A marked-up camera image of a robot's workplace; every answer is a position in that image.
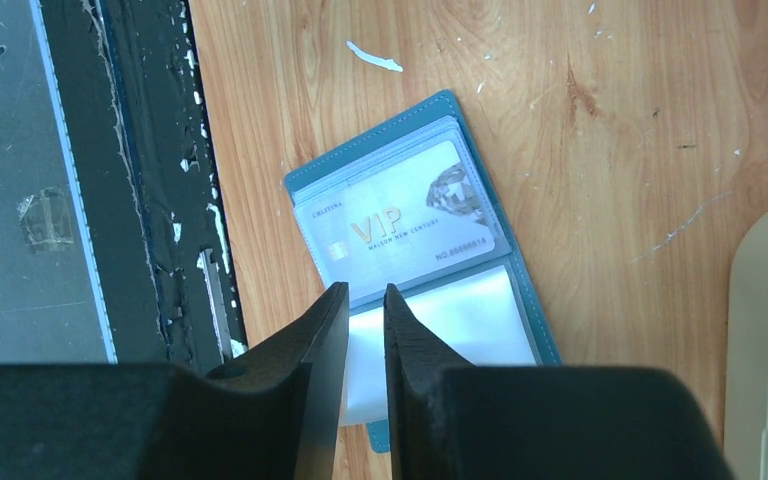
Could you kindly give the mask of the credit card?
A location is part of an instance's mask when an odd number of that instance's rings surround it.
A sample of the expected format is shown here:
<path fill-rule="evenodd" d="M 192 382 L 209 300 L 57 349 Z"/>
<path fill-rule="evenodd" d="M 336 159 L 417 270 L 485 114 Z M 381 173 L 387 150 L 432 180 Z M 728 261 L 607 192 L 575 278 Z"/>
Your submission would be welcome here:
<path fill-rule="evenodd" d="M 508 247 L 459 138 L 393 152 L 295 213 L 325 282 L 347 282 L 355 297 L 405 284 Z"/>

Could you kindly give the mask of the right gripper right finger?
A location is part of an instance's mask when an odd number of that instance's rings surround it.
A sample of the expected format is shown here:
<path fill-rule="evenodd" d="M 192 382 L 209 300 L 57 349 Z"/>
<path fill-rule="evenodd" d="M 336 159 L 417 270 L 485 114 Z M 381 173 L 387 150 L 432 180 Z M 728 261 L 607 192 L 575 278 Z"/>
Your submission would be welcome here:
<path fill-rule="evenodd" d="M 476 366 L 383 302 L 396 479 L 729 479 L 689 389 L 644 367 Z"/>

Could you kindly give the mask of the beige oval card tray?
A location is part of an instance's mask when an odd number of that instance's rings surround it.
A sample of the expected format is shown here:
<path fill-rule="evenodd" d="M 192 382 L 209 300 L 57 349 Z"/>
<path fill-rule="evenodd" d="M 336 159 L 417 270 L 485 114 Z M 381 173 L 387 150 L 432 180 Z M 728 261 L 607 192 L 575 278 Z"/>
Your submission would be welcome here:
<path fill-rule="evenodd" d="M 748 230 L 729 279 L 724 454 L 739 479 L 768 479 L 768 212 Z"/>

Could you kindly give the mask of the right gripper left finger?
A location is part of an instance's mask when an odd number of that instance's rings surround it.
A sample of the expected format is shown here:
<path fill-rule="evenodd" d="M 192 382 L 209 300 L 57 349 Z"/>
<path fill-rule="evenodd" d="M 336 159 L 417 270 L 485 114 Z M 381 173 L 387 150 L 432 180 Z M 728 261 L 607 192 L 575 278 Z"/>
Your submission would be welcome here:
<path fill-rule="evenodd" d="M 328 479 L 349 287 L 206 375 L 0 365 L 0 479 Z"/>

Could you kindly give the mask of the blue leather card holder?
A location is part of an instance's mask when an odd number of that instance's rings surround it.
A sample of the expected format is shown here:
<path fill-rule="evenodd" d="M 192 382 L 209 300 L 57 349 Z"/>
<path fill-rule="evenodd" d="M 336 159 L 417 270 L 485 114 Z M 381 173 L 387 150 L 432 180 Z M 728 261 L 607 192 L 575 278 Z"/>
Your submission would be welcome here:
<path fill-rule="evenodd" d="M 390 449 L 383 298 L 479 366 L 557 365 L 561 356 L 514 229 L 450 90 L 285 176 L 325 285 L 349 286 L 340 422 Z"/>

